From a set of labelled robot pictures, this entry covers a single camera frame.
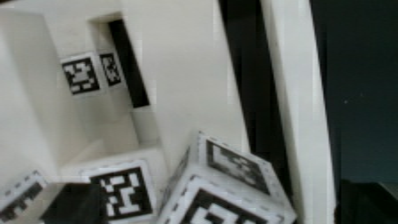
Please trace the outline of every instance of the white wall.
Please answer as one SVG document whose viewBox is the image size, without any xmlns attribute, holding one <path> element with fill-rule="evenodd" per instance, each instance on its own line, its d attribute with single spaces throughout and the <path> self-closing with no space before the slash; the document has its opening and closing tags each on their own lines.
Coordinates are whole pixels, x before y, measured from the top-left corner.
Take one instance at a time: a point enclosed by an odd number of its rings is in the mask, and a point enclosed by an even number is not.
<svg viewBox="0 0 398 224">
<path fill-rule="evenodd" d="M 334 223 L 325 102 L 307 0 L 261 0 L 298 220 Z"/>
<path fill-rule="evenodd" d="M 117 19 L 119 0 L 21 0 L 4 7 L 43 14 L 59 58 L 114 48 L 101 22 Z M 89 140 L 103 139 L 112 153 L 135 150 L 139 140 L 128 89 L 105 89 L 103 94 L 75 99 L 75 104 Z"/>
<path fill-rule="evenodd" d="M 57 171 L 89 144 L 44 19 L 0 11 L 0 183 Z"/>
<path fill-rule="evenodd" d="M 123 15 L 174 167 L 195 128 L 249 148 L 217 1 L 123 0 Z"/>
</svg>

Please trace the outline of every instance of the printed pattern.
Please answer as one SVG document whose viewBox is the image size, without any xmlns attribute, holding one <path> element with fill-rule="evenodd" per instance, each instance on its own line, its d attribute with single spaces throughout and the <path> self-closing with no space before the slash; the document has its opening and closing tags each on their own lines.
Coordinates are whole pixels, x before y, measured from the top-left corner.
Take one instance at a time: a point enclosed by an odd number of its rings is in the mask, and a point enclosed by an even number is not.
<svg viewBox="0 0 398 224">
<path fill-rule="evenodd" d="M 14 188 L 5 192 L 0 199 L 0 224 L 14 220 L 21 215 L 32 201 L 43 191 L 46 182 L 37 171 L 16 183 Z"/>
<path fill-rule="evenodd" d="M 101 88 L 92 58 L 87 56 L 87 58 L 66 62 L 62 68 L 73 95 L 98 91 Z"/>
<path fill-rule="evenodd" d="M 169 202 L 158 224 L 281 224 L 281 209 L 194 175 Z"/>
<path fill-rule="evenodd" d="M 108 86 L 123 82 L 114 53 L 99 55 Z"/>
<path fill-rule="evenodd" d="M 208 165 L 236 180 L 270 194 L 259 165 L 213 141 L 206 140 Z"/>
<path fill-rule="evenodd" d="M 107 217 L 115 221 L 153 213 L 140 167 L 91 177 L 107 194 Z"/>
<path fill-rule="evenodd" d="M 222 200 L 220 197 L 201 190 L 181 223 L 266 224 L 268 221 Z"/>
</svg>

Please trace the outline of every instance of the black square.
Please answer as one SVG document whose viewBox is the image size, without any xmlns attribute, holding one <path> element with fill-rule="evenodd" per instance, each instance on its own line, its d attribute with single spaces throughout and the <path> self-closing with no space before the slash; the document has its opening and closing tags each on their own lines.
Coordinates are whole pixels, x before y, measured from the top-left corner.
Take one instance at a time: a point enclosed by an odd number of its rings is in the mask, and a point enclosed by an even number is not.
<svg viewBox="0 0 398 224">
<path fill-rule="evenodd" d="M 266 224 L 268 221 L 259 218 L 242 207 L 229 203 L 208 191 L 199 190 L 188 211 L 185 213 L 181 224 L 192 223 L 235 223 L 235 224 Z"/>
<path fill-rule="evenodd" d="M 94 184 L 67 184 L 41 217 L 46 224 L 101 224 L 103 196 Z"/>
<path fill-rule="evenodd" d="M 99 59 L 101 59 L 101 65 L 103 65 L 108 86 L 114 86 L 121 83 L 121 71 L 117 68 L 114 54 L 112 53 L 101 54 Z"/>
<path fill-rule="evenodd" d="M 153 213 L 140 167 L 91 177 L 107 196 L 107 220 L 130 219 Z"/>
<path fill-rule="evenodd" d="M 206 141 L 208 165 L 265 194 L 270 194 L 258 163 L 227 150 L 210 140 Z"/>
<path fill-rule="evenodd" d="M 101 88 L 91 58 L 66 62 L 62 68 L 73 95 L 98 91 Z"/>
</svg>

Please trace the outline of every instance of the dark background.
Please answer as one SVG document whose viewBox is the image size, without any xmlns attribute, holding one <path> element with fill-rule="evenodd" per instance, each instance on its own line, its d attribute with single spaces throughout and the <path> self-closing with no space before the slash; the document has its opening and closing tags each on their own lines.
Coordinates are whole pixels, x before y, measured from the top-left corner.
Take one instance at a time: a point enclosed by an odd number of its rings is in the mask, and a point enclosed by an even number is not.
<svg viewBox="0 0 398 224">
<path fill-rule="evenodd" d="M 336 186 L 398 182 L 398 1 L 311 5 Z"/>
</svg>

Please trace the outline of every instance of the black wall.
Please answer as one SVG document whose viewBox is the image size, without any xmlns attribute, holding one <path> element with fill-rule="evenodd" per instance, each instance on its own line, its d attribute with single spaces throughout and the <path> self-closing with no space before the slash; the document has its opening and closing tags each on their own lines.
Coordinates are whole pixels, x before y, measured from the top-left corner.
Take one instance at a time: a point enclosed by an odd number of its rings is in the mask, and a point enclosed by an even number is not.
<svg viewBox="0 0 398 224">
<path fill-rule="evenodd" d="M 336 180 L 398 182 L 398 1 L 311 3 Z"/>
<path fill-rule="evenodd" d="M 259 0 L 219 2 L 251 149 L 272 162 L 290 194 L 286 147 Z"/>
</svg>

